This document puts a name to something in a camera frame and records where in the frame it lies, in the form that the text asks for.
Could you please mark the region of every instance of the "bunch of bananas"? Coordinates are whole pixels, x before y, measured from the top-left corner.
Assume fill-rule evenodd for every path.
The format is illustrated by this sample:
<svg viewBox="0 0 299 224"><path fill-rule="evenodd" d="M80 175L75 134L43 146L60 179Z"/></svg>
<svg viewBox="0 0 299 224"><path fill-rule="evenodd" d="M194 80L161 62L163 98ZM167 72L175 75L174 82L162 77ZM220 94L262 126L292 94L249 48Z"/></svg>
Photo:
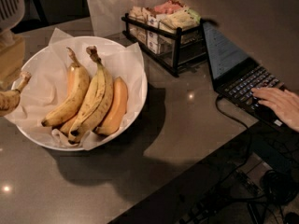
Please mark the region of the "bunch of bananas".
<svg viewBox="0 0 299 224"><path fill-rule="evenodd" d="M97 65L92 79L78 61L75 52L68 48L72 63L67 70L67 96L42 120L43 126L58 128L68 137L70 144L77 144L87 131L111 135L116 132L126 112L128 90L121 77L113 80L102 65L96 46L86 48Z"/></svg>
<svg viewBox="0 0 299 224"><path fill-rule="evenodd" d="M0 117L8 115L19 105L21 92L28 84L31 74L26 71L20 72L21 82L17 88L10 91L0 92Z"/></svg>

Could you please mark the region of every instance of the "table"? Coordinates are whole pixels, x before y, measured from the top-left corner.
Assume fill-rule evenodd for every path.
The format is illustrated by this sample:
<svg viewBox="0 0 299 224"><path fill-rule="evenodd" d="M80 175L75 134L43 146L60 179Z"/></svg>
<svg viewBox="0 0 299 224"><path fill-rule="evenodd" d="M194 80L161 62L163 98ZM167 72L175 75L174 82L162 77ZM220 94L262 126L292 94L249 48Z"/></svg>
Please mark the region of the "table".
<svg viewBox="0 0 299 224"><path fill-rule="evenodd" d="M55 27L93 35L90 18L23 33L25 61L48 45ZM131 44L123 35L109 38ZM147 55L144 61L145 107L132 127L102 147L46 149L0 118L2 223L108 223L244 131L216 110L206 63L176 78ZM221 107L249 126L257 121L224 100ZM217 181L209 177L206 187Z"/></svg>

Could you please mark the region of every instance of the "person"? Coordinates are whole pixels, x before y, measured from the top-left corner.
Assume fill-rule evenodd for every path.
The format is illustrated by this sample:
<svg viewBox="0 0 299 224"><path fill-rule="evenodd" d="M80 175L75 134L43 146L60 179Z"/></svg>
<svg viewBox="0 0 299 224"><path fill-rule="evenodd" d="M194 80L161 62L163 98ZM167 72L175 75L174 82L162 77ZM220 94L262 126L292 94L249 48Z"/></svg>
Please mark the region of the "person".
<svg viewBox="0 0 299 224"><path fill-rule="evenodd" d="M291 129L299 132L299 96L288 90L261 87L252 88L252 95L259 98L259 104L272 109L278 118Z"/></svg>

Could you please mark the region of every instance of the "banana stem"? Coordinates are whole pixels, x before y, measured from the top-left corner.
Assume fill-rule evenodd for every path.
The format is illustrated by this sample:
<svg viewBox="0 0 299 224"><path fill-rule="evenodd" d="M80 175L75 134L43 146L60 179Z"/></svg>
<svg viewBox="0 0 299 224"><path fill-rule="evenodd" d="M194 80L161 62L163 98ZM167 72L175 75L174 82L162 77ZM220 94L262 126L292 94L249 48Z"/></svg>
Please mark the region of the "banana stem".
<svg viewBox="0 0 299 224"><path fill-rule="evenodd" d="M86 48L86 52L90 55L93 62L102 65L102 60L97 54L97 48L96 46L89 46Z"/></svg>
<svg viewBox="0 0 299 224"><path fill-rule="evenodd" d="M22 81L20 82L18 87L15 89L19 93L21 93L22 90L25 88L25 86L28 84L28 82L31 78L31 74L29 72L26 72L26 71L21 71L20 72L20 77L22 78Z"/></svg>
<svg viewBox="0 0 299 224"><path fill-rule="evenodd" d="M68 56L74 62L73 65L75 67L79 67L80 66L80 62L78 61L75 52L71 48L67 48L67 49L68 49Z"/></svg>

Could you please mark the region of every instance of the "laptop screen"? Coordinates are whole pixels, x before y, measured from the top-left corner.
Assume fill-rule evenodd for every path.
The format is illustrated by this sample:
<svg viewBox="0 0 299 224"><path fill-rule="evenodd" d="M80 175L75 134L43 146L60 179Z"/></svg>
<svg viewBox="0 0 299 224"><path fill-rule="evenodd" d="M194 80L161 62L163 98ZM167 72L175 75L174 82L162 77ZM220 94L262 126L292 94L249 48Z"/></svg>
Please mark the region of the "laptop screen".
<svg viewBox="0 0 299 224"><path fill-rule="evenodd" d="M203 22L203 28L213 79L221 77L249 57L211 23Z"/></svg>

